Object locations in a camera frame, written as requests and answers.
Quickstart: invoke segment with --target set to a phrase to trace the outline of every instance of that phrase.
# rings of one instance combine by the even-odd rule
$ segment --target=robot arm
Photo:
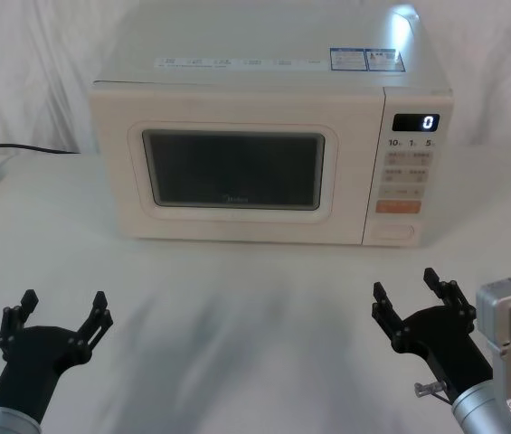
[[[0,434],[40,434],[40,424],[60,376],[87,363],[92,350],[112,326],[103,292],[94,298],[90,315],[76,332],[59,327],[24,328],[38,304],[33,290],[20,306],[6,307],[0,349],[6,366],[0,376]]]
[[[485,285],[477,296],[478,329],[490,342],[490,365],[469,333],[477,312],[458,283],[440,282],[433,269],[424,281],[444,306],[430,307],[401,320],[380,283],[374,284],[372,316],[397,353],[423,358],[437,382],[416,383],[417,396],[446,392],[466,434],[511,434],[511,278]]]

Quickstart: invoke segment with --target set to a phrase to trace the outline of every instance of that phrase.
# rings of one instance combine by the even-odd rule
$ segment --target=cream microwave
[[[141,5],[90,93],[119,223],[416,245],[452,93],[409,6]]]

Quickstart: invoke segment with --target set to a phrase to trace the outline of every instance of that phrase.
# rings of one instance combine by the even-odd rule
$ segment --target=label sticker
[[[328,61],[159,57],[155,68],[227,71],[329,71]]]
[[[365,58],[370,71],[406,72],[402,55],[394,48],[367,48]]]
[[[363,48],[331,48],[331,71],[367,71]]]

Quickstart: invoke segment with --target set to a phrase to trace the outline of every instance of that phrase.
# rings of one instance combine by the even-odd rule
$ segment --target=white tablecloth
[[[77,329],[98,290],[115,320],[62,376],[44,432],[459,432],[448,405],[414,396],[431,373],[393,352],[372,286],[407,316],[439,302],[425,267],[471,302],[511,276],[511,146],[447,148],[429,216],[417,249],[130,240],[99,157],[7,160],[0,318],[33,288],[29,326]]]

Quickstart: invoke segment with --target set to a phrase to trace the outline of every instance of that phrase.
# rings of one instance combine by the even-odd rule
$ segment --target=orange button
[[[389,214],[417,214],[420,212],[420,201],[378,201],[375,211]]]

